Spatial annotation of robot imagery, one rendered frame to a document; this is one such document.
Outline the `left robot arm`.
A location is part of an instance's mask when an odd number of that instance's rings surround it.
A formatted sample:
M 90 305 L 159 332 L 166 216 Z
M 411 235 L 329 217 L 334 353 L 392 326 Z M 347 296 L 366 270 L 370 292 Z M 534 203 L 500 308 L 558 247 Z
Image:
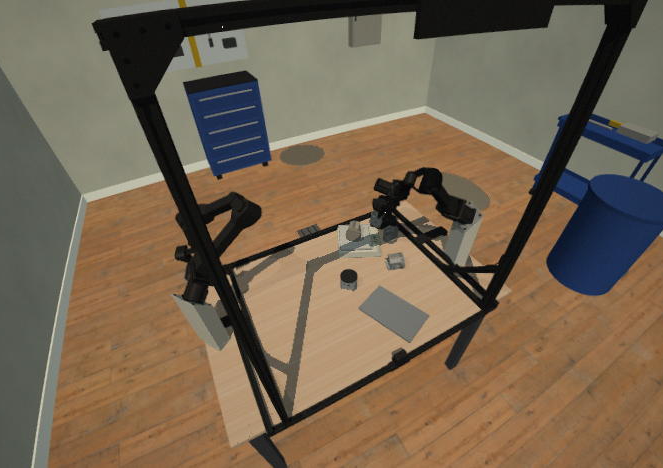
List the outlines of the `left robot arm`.
M 222 197 L 209 204 L 198 204 L 206 225 L 212 222 L 215 216 L 232 210 L 230 221 L 213 240 L 219 258 L 243 229 L 254 225 L 262 216 L 262 209 L 259 205 L 247 199 L 240 200 L 241 198 L 244 198 L 244 196 L 236 192 L 230 192 L 228 197 Z M 192 241 L 180 213 L 176 214 L 175 219 L 183 230 L 187 240 Z M 209 292 L 208 287 L 214 285 L 212 281 L 209 280 L 210 277 L 197 252 L 195 252 L 193 257 L 190 258 L 190 261 L 187 264 L 185 279 L 188 283 L 184 294 L 182 294 L 183 300 L 204 305 L 203 302 L 205 302 Z M 203 281 L 198 279 L 203 279 Z

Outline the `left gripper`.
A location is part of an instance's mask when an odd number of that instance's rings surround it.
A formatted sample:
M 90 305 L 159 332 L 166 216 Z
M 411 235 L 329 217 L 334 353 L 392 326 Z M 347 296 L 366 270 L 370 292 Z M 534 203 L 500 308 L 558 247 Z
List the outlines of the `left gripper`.
M 188 246 L 190 246 L 191 248 L 187 249 L 187 245 L 176 247 L 175 259 L 177 261 L 183 261 L 183 262 L 188 263 L 190 261 L 190 258 L 192 258 L 191 254 L 194 254 L 195 252 L 197 252 L 197 249 L 196 249 L 193 241 L 188 240 Z M 190 255 L 188 255 L 188 254 L 190 254 Z

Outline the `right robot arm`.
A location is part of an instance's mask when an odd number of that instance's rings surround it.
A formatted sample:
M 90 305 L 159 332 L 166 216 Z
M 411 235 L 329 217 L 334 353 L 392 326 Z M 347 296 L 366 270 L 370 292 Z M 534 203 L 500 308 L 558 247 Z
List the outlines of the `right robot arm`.
M 414 187 L 416 179 L 422 175 L 423 178 L 419 189 L 416 189 L 416 187 Z M 408 171 L 404 178 L 405 182 L 403 182 L 403 186 L 401 187 L 401 183 L 399 185 L 398 182 L 399 180 L 393 179 L 392 183 L 390 183 L 378 178 L 374 190 L 387 195 L 393 201 L 400 202 L 407 200 L 408 195 L 410 195 L 410 189 L 413 188 L 420 194 L 432 195 L 434 199 L 439 202 L 437 202 L 436 210 L 438 210 L 444 218 L 450 219 L 454 222 L 458 221 L 461 224 L 472 224 L 476 209 L 467 206 L 467 201 L 465 199 L 449 195 L 442 185 L 442 179 L 442 173 L 438 169 L 422 167 L 415 171 Z M 436 193 L 439 194 L 436 195 Z M 383 211 L 384 209 L 384 211 L 387 212 L 389 203 L 386 199 L 387 197 L 374 198 L 372 201 L 373 210 Z M 454 218 L 454 216 L 456 218 Z

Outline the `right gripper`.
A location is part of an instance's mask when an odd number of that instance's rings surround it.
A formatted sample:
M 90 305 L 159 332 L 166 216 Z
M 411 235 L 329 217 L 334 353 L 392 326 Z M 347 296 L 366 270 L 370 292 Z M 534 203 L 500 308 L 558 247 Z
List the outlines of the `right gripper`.
M 396 201 L 393 201 L 388 196 L 387 196 L 386 200 L 388 200 L 388 203 L 389 203 L 387 212 L 385 212 L 384 209 L 383 209 L 383 211 L 378 212 L 378 217 L 377 217 L 378 219 L 380 219 L 383 216 L 382 224 L 380 226 L 381 230 L 388 227 L 388 226 L 390 226 L 390 225 L 395 227 L 398 223 L 397 219 L 396 219 L 396 216 L 393 216 L 392 213 L 396 212 L 396 207 L 400 206 L 400 203 L 396 202 Z M 387 214 L 385 214 L 385 213 L 387 213 Z

